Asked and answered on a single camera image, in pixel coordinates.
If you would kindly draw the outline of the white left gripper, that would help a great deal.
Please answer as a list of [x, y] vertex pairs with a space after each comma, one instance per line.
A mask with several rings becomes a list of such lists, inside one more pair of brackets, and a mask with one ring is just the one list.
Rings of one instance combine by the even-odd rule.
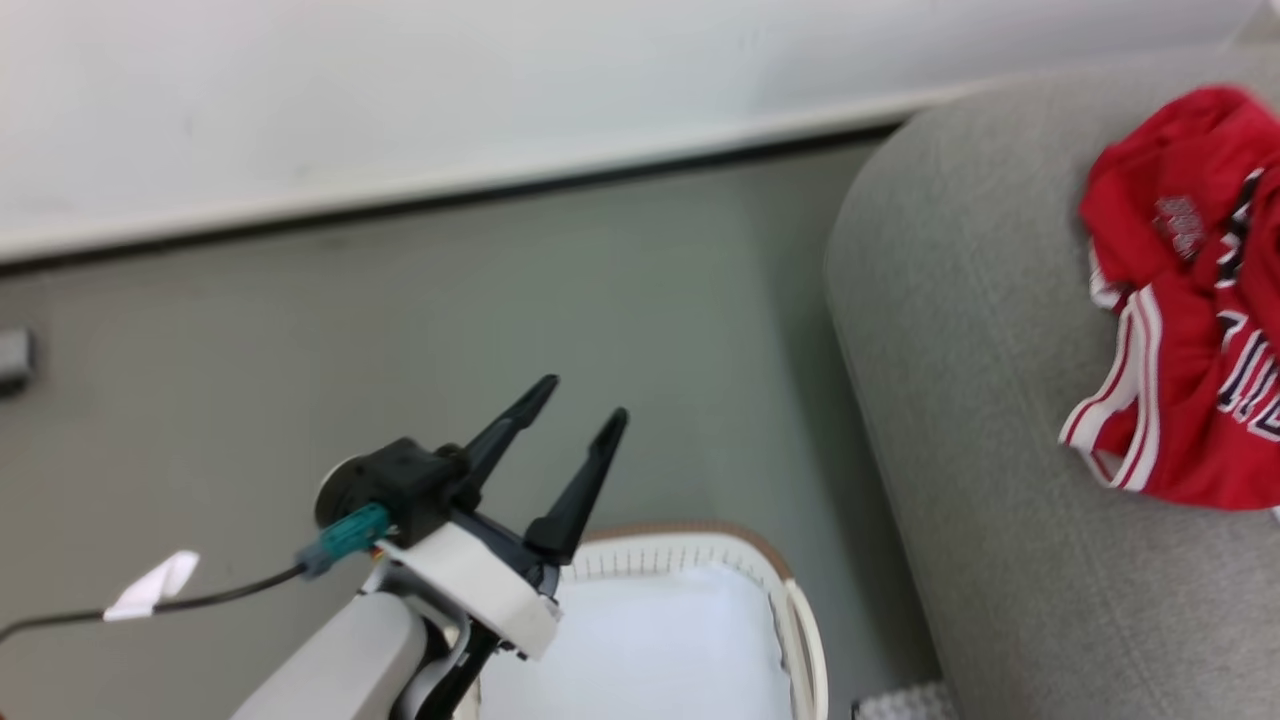
[[[481, 492], [559, 382], [556, 374], [540, 378], [463, 447], [466, 473], [460, 493]], [[388, 537], [378, 548], [424, 583], [431, 600], [465, 612], [526, 659], [543, 659], [563, 616], [556, 601], [561, 569], [577, 552], [628, 421], [623, 407], [611, 414], [589, 445], [582, 466], [524, 536], [480, 512], [454, 510], [413, 543], [401, 546]]]

